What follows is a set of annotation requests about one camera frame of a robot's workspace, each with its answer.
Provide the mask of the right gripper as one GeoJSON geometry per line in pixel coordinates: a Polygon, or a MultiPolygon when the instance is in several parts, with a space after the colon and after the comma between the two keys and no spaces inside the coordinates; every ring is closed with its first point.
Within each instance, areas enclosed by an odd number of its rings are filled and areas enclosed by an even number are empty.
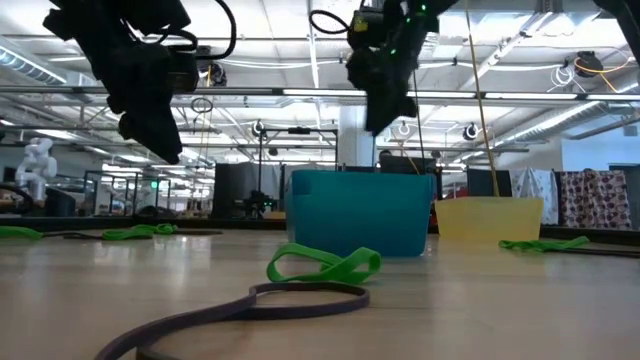
{"type": "Polygon", "coordinates": [[[416,118],[418,105],[406,94],[418,68],[425,39],[439,31],[439,0],[384,0],[380,7],[362,5],[347,30],[352,54],[348,80],[367,97],[366,131],[380,134],[397,117],[416,118]],[[373,95],[400,95],[382,97],[373,95]]]}

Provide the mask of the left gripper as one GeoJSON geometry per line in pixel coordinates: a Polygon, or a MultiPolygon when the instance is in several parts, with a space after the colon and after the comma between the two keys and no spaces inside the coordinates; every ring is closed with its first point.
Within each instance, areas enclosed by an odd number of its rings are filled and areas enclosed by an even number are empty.
{"type": "MultiPolygon", "coordinates": [[[[129,35],[101,34],[97,40],[97,79],[109,91],[172,89],[169,78],[171,55],[159,44],[140,43],[129,35]]],[[[113,113],[122,115],[118,133],[136,140],[170,165],[179,163],[182,143],[170,110],[173,95],[108,94],[113,113]]]]}

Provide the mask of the blue plastic basket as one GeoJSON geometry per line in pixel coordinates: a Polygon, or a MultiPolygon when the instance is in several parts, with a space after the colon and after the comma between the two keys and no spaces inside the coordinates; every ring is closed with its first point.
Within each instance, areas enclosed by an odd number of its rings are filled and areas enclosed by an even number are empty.
{"type": "Polygon", "coordinates": [[[288,238],[339,256],[366,247],[384,257],[419,257],[435,177],[295,170],[287,184],[288,238]]]}

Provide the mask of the dark rubber band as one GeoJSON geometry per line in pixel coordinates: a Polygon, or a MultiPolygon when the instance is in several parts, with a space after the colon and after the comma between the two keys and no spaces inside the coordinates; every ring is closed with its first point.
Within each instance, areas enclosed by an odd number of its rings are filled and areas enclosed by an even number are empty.
{"type": "Polygon", "coordinates": [[[92,235],[82,232],[46,232],[42,233],[42,238],[62,237],[64,239],[75,240],[103,240],[101,235],[92,235]]]}
{"type": "Polygon", "coordinates": [[[316,318],[350,313],[368,307],[368,290],[335,282],[264,283],[252,286],[237,300],[164,317],[131,329],[106,344],[94,360],[118,360],[129,351],[136,360],[180,360],[153,349],[161,338],[187,328],[226,321],[271,321],[316,318]],[[334,292],[350,296],[348,300],[317,305],[259,307],[261,294],[274,292],[334,292]]]}
{"type": "Polygon", "coordinates": [[[640,252],[634,252],[634,251],[570,248],[570,249],[551,249],[551,250],[547,250],[546,252],[640,259],[640,252]]]}

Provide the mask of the long overhead light beam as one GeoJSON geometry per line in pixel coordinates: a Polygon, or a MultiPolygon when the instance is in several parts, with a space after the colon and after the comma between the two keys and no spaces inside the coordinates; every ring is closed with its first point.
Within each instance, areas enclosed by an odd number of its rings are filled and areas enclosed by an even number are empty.
{"type": "MultiPolygon", "coordinates": [[[[142,94],[170,95],[221,95],[221,96],[289,96],[298,98],[364,98],[361,90],[321,89],[321,88],[265,88],[265,87],[214,87],[194,91],[180,91],[163,88],[143,87],[142,89],[124,89],[109,91],[101,87],[84,86],[23,86],[0,85],[0,93],[53,93],[73,95],[125,94],[141,96],[142,94]]],[[[551,93],[551,92],[480,92],[480,98],[488,100],[524,100],[524,101],[605,101],[605,102],[640,102],[640,94],[634,93],[551,93]]]]}

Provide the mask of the black computer monitor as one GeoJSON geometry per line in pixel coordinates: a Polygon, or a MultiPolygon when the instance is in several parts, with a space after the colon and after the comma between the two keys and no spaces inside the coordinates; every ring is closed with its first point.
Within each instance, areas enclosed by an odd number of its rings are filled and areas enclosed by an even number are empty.
{"type": "Polygon", "coordinates": [[[424,175],[437,173],[437,161],[431,158],[383,155],[379,158],[382,173],[424,175]]]}

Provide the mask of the black chair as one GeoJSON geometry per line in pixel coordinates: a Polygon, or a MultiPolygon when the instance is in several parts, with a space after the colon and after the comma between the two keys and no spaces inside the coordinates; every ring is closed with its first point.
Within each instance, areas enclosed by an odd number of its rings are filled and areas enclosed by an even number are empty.
{"type": "Polygon", "coordinates": [[[48,217],[74,217],[76,200],[73,196],[55,189],[46,189],[45,215],[48,217]]]}

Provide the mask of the black flat panel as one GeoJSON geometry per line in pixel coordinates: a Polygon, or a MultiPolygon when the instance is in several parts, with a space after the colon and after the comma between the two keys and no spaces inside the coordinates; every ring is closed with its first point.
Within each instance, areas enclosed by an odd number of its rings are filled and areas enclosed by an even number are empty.
{"type": "MultiPolygon", "coordinates": [[[[511,197],[511,181],[507,170],[497,170],[496,180],[499,195],[511,197]]],[[[493,196],[493,176],[490,170],[469,169],[467,171],[467,192],[469,196],[493,196]]]]}

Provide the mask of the dark partition panel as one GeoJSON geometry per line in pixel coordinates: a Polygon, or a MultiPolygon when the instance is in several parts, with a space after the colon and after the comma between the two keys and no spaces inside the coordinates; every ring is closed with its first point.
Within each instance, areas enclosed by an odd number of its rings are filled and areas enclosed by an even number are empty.
{"type": "MultiPolygon", "coordinates": [[[[213,210],[215,219],[246,218],[242,201],[258,188],[258,164],[218,163],[215,168],[213,210]]],[[[274,200],[279,198],[280,167],[263,165],[262,192],[274,200]]]]}

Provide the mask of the small black background robot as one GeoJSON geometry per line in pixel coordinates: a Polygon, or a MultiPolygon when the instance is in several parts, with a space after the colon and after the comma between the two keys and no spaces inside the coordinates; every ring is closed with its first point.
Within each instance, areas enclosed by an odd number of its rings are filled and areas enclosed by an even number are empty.
{"type": "Polygon", "coordinates": [[[252,190],[250,196],[242,201],[242,205],[247,219],[260,220],[267,209],[275,209],[277,201],[261,191],[252,190]]]}

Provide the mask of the yellow plastic basket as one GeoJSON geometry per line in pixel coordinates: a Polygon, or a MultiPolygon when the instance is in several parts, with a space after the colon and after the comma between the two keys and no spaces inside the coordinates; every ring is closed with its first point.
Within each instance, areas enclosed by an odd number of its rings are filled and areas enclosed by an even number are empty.
{"type": "Polygon", "coordinates": [[[543,208],[540,198],[475,196],[435,203],[440,239],[469,244],[538,240],[543,208]]]}

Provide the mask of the white floral cloth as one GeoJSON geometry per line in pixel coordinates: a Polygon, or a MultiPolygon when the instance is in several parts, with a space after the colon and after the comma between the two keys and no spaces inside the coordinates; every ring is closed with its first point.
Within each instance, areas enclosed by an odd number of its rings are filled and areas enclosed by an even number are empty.
{"type": "Polygon", "coordinates": [[[552,170],[531,167],[509,171],[512,196],[543,200],[542,225],[559,224],[559,190],[552,170]]]}

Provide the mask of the dark dotted cloth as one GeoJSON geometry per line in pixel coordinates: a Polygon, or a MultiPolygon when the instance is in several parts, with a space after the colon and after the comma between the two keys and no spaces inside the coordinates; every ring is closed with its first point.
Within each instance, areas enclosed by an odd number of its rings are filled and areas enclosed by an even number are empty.
{"type": "Polygon", "coordinates": [[[560,223],[569,228],[631,230],[625,174],[620,170],[560,174],[560,223]]]}

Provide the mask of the black framed glass enclosure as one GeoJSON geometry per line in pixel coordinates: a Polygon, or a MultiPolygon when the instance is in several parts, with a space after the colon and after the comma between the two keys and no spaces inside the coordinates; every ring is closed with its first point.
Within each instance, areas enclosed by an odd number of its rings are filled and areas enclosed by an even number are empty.
{"type": "Polygon", "coordinates": [[[167,207],[172,181],[136,171],[87,170],[83,209],[89,216],[129,216],[143,207],[167,207]]]}

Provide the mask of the black rig frame stand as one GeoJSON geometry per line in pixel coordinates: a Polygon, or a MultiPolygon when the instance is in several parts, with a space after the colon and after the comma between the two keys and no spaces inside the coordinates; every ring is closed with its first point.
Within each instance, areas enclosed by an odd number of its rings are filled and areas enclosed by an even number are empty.
{"type": "MultiPolygon", "coordinates": [[[[339,164],[338,164],[338,155],[339,155],[339,146],[337,142],[331,143],[329,140],[324,138],[324,133],[332,133],[335,138],[338,138],[338,134],[339,131],[337,129],[320,129],[320,128],[308,128],[308,127],[301,127],[301,126],[297,126],[297,127],[289,127],[286,128],[285,131],[288,134],[293,134],[293,135],[310,135],[310,134],[318,134],[320,136],[320,138],[322,140],[324,140],[325,142],[327,142],[329,145],[331,145],[334,148],[334,168],[335,170],[338,170],[339,168],[339,164]]],[[[262,192],[262,168],[263,168],[263,153],[264,153],[264,148],[266,147],[266,143],[265,143],[265,137],[267,136],[267,134],[269,132],[275,132],[275,135],[273,135],[272,137],[270,137],[270,140],[274,140],[281,132],[283,132],[283,129],[276,129],[276,128],[268,128],[265,126],[262,126],[259,130],[258,130],[258,139],[259,139],[259,143],[258,143],[258,188],[257,188],[257,192],[262,192]]],[[[280,184],[279,184],[279,198],[275,201],[273,201],[272,205],[272,211],[275,213],[275,215],[272,217],[272,220],[284,220],[286,218],[286,214],[284,212],[285,208],[284,208],[284,201],[285,201],[285,165],[284,165],[284,161],[283,160],[278,160],[278,163],[281,165],[280,167],[280,184]]]]}

